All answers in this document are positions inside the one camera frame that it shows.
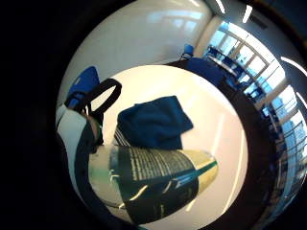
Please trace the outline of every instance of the chair backrest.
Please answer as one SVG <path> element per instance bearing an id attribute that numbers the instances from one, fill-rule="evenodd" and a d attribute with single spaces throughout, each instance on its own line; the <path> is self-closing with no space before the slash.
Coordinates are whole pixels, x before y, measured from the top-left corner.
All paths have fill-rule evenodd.
<path id="1" fill-rule="evenodd" d="M 233 60 L 228 57 L 228 56 L 225 56 L 223 59 L 222 59 L 222 63 L 226 64 L 226 65 L 232 65 L 233 64 Z"/>
<path id="2" fill-rule="evenodd" d="M 192 56 L 194 52 L 194 47 L 190 44 L 184 44 L 184 54 Z"/>
<path id="3" fill-rule="evenodd" d="M 207 56 L 212 56 L 212 57 L 216 57 L 218 55 L 218 50 L 213 48 L 213 47 L 209 47 L 208 48 L 208 52 L 206 53 Z"/>
<path id="4" fill-rule="evenodd" d="M 237 74 L 237 78 L 239 79 L 241 77 L 241 75 L 245 72 L 244 68 L 240 65 L 237 65 L 237 67 L 235 67 L 233 69 L 233 71 Z"/>

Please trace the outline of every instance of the table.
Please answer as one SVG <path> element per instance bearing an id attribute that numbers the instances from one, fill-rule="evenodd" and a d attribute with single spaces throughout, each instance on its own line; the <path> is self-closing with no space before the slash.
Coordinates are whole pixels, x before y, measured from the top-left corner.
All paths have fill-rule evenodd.
<path id="1" fill-rule="evenodd" d="M 241 121 L 227 98 L 204 78 L 167 65 L 143 65 L 113 76 L 122 93 L 105 113 L 103 134 L 111 144 L 120 111 L 164 96 L 176 95 L 194 127 L 181 135 L 185 150 L 209 150 L 219 164 L 212 184 L 170 216 L 142 224 L 147 229 L 200 229 L 216 220 L 239 194 L 247 172 L 248 144 Z M 99 98 L 92 104 L 97 106 Z"/>
<path id="2" fill-rule="evenodd" d="M 216 64 L 218 64 L 219 66 L 221 66 L 223 69 L 225 69 L 225 71 L 227 71 L 229 74 L 232 74 L 234 77 L 237 76 L 237 74 L 228 65 L 224 64 L 221 60 L 212 56 L 208 56 L 208 58 L 211 59 Z"/>

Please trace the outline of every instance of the ceiling light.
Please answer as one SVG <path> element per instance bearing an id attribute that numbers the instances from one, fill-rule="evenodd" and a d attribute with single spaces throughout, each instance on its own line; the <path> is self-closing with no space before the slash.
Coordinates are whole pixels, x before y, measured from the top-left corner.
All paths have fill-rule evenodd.
<path id="1" fill-rule="evenodd" d="M 292 64 L 293 66 L 295 66 L 297 69 L 299 69 L 306 77 L 307 77 L 307 71 L 298 63 L 296 63 L 295 61 L 288 59 L 286 57 L 280 57 L 283 61 L 288 62 L 289 64 Z"/>
<path id="2" fill-rule="evenodd" d="M 216 0 L 216 1 L 217 1 L 218 5 L 219 5 L 219 8 L 220 8 L 221 12 L 224 13 L 224 6 L 223 6 L 222 1 L 221 0 Z"/>
<path id="3" fill-rule="evenodd" d="M 299 99 L 302 101 L 302 103 L 305 105 L 306 109 L 307 109 L 307 103 L 305 102 L 305 100 L 303 99 L 303 97 L 298 93 L 296 92 L 297 96 L 299 97 Z"/>
<path id="4" fill-rule="evenodd" d="M 252 7 L 250 5 L 247 5 L 246 13 L 244 14 L 244 17 L 243 17 L 243 23 L 246 23 L 248 21 L 251 11 L 252 11 Z"/>

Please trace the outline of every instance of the blue cloth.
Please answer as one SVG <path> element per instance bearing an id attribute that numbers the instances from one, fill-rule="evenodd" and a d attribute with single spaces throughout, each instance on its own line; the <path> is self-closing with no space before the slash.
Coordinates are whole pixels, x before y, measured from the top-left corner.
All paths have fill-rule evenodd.
<path id="1" fill-rule="evenodd" d="M 90 66 L 83 70 L 78 77 L 75 79 L 73 84 L 71 85 L 67 97 L 76 91 L 81 91 L 83 93 L 88 93 L 95 86 L 99 84 L 99 78 L 94 66 Z M 83 97 L 82 94 L 78 94 L 79 99 Z M 78 102 L 77 99 L 73 99 L 69 103 L 69 107 L 74 106 Z"/>
<path id="2" fill-rule="evenodd" d="M 161 150 L 182 150 L 180 134 L 193 127 L 176 96 L 135 104 L 117 122 L 132 146 Z"/>

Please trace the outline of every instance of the chair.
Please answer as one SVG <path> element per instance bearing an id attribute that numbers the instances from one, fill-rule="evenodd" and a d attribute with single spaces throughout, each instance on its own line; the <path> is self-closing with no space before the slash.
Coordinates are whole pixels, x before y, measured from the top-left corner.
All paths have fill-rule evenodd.
<path id="1" fill-rule="evenodd" d="M 68 91 L 67 98 L 72 97 L 69 107 L 74 106 L 81 97 L 83 97 L 98 84 L 99 78 L 97 70 L 94 66 L 90 66 L 83 70 L 74 80 Z"/>
<path id="2" fill-rule="evenodd" d="M 182 58 L 186 59 L 191 58 L 194 55 L 193 52 L 194 52 L 194 47 L 192 45 L 184 44 L 184 51 L 179 60 L 181 60 Z"/>
<path id="3" fill-rule="evenodd" d="M 211 57 L 214 57 L 214 58 L 218 58 L 219 56 L 219 51 L 213 47 L 209 47 L 207 49 L 207 52 L 204 54 L 204 56 L 211 56 Z"/>
<path id="4" fill-rule="evenodd" d="M 216 87 L 218 87 L 224 79 L 223 72 L 213 66 L 209 61 L 200 57 L 191 57 L 188 60 L 186 69 L 210 81 Z"/>
<path id="5" fill-rule="evenodd" d="M 233 71 L 236 73 L 237 79 L 241 78 L 242 74 L 245 73 L 244 68 L 240 65 L 237 65 L 237 67 L 235 67 Z"/>
<path id="6" fill-rule="evenodd" d="M 223 59 L 222 59 L 222 63 L 228 65 L 229 67 L 231 67 L 231 65 L 233 64 L 233 60 L 228 57 L 228 56 L 225 56 Z"/>
<path id="7" fill-rule="evenodd" d="M 263 91 L 262 88 L 257 87 L 253 91 L 247 94 L 248 98 L 252 100 L 254 103 L 258 102 L 260 99 L 266 96 L 266 93 Z"/>

